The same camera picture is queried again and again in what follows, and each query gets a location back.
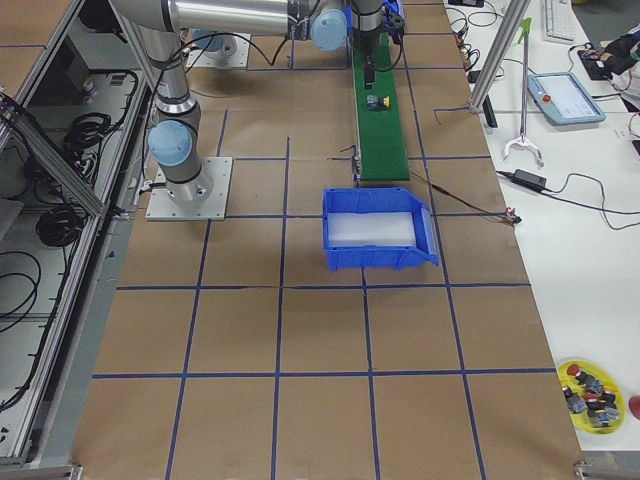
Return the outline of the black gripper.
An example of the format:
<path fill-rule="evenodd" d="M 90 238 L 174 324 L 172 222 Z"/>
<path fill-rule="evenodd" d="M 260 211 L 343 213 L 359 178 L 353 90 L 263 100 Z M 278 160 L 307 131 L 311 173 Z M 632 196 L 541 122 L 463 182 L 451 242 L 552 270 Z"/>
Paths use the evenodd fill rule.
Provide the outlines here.
<path fill-rule="evenodd" d="M 357 50 L 362 59 L 365 90 L 371 90 L 374 86 L 374 60 L 379 42 L 380 32 L 377 29 L 357 31 Z"/>

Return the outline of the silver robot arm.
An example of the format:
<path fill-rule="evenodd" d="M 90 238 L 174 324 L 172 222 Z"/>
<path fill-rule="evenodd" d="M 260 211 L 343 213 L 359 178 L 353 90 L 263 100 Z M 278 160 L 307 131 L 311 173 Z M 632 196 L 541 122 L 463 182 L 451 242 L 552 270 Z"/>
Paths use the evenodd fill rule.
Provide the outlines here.
<path fill-rule="evenodd" d="M 323 51 L 350 42 L 361 58 L 367 90 L 399 62 L 379 64 L 382 36 L 402 46 L 404 35 L 404 18 L 383 1 L 178 1 L 172 17 L 182 29 L 201 31 L 196 41 L 237 33 L 281 35 L 310 40 Z"/>
<path fill-rule="evenodd" d="M 158 123 L 148 148 L 165 176 L 167 195 L 179 203 L 202 200 L 213 181 L 197 154 L 200 106 L 189 88 L 182 44 L 168 1 L 113 1 L 114 10 L 139 30 L 143 59 L 151 68 Z"/>

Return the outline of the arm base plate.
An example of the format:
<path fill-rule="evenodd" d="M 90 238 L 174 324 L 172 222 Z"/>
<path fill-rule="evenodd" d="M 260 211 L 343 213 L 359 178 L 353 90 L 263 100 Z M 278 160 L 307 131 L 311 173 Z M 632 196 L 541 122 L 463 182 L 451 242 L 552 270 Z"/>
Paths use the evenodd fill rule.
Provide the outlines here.
<path fill-rule="evenodd" d="M 244 69 L 251 35 L 236 33 L 197 40 L 189 48 L 186 68 Z"/>
<path fill-rule="evenodd" d="M 232 157 L 201 157 L 201 174 L 188 184 L 173 184 L 158 168 L 146 219 L 150 221 L 223 221 L 233 169 Z"/>

